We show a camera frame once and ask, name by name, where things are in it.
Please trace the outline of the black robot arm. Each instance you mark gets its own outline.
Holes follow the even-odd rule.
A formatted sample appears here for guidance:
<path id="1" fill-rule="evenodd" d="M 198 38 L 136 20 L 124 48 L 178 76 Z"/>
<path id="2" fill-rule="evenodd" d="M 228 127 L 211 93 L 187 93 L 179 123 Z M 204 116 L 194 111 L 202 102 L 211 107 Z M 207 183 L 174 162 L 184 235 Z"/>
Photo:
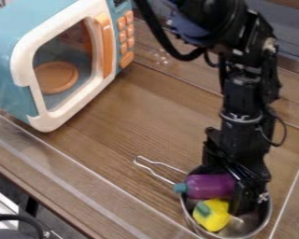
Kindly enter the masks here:
<path id="1" fill-rule="evenodd" d="M 170 0 L 172 29 L 186 43 L 218 54 L 223 104 L 220 128 L 206 130 L 203 163 L 235 179 L 230 213 L 242 215 L 269 200 L 271 173 L 265 164 L 279 98 L 274 30 L 244 0 Z"/>

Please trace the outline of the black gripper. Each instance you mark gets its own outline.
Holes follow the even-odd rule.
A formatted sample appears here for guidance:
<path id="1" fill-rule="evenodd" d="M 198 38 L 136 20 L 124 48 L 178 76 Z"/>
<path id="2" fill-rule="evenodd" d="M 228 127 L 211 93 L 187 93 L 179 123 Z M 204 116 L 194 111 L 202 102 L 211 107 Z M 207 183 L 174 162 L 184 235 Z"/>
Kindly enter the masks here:
<path id="1" fill-rule="evenodd" d="M 240 216 L 267 201 L 271 173 L 265 156 L 275 145 L 271 141 L 275 117 L 266 113 L 255 118 L 224 113 L 219 117 L 220 129 L 206 129 L 203 171 L 207 174 L 228 172 L 235 177 L 230 214 Z"/>

